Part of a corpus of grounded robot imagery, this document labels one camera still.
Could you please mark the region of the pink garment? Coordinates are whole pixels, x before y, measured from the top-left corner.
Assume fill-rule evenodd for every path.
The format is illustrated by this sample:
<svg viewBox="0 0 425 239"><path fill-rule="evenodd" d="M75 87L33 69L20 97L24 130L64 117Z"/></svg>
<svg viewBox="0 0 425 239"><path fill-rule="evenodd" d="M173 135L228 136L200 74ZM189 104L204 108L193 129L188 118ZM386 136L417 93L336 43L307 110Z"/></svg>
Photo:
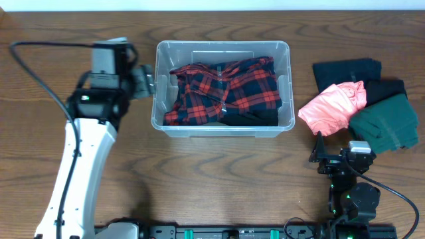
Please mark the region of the pink garment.
<svg viewBox="0 0 425 239"><path fill-rule="evenodd" d="M298 116L314 135L328 136L347 129L350 118L366 104L363 81L332 84L302 107Z"/></svg>

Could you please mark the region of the black garment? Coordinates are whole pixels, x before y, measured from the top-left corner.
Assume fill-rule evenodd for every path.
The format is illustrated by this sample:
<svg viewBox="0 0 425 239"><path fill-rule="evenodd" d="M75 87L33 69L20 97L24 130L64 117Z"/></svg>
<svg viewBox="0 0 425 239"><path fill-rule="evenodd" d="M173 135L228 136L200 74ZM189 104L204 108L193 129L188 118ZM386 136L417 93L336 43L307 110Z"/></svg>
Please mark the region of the black garment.
<svg viewBox="0 0 425 239"><path fill-rule="evenodd" d="M225 115L219 122L229 126L278 126L278 110L254 110Z"/></svg>

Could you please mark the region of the red navy plaid shirt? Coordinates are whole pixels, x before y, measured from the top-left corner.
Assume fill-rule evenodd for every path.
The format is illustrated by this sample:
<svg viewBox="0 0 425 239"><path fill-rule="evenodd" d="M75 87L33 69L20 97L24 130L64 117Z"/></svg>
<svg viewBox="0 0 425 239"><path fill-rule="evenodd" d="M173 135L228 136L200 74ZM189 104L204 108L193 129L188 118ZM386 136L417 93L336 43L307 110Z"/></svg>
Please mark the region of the red navy plaid shirt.
<svg viewBox="0 0 425 239"><path fill-rule="evenodd" d="M282 100L271 56L218 64L194 63L170 71L178 96L163 125L220 123L225 115L278 110Z"/></svg>

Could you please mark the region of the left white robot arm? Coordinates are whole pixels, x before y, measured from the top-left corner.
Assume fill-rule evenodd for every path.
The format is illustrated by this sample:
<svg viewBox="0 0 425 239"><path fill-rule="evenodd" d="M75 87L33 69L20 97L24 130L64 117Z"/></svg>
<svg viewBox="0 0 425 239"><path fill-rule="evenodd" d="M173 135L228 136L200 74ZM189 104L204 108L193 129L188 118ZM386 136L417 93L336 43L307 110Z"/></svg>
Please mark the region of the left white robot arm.
<svg viewBox="0 0 425 239"><path fill-rule="evenodd" d="M137 65L125 37L98 41L92 68L83 73L66 101L70 119L62 161L48 208L35 238L142 238L140 222L117 219L95 227L102 173L131 100L153 95L152 68Z"/></svg>

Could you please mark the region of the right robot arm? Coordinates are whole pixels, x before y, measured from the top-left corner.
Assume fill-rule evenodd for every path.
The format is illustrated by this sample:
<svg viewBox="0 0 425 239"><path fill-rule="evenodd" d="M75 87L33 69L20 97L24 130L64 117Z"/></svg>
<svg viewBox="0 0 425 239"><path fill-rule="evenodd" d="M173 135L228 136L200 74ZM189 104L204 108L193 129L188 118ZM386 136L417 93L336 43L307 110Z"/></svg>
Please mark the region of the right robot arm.
<svg viewBox="0 0 425 239"><path fill-rule="evenodd" d="M369 170L375 158L366 141L350 141L337 155L328 154L321 132L317 133L309 162L317 163L317 172L331 180L328 207L333 218L315 231L315 238L372 238L369 222L376 217L381 192L357 178Z"/></svg>

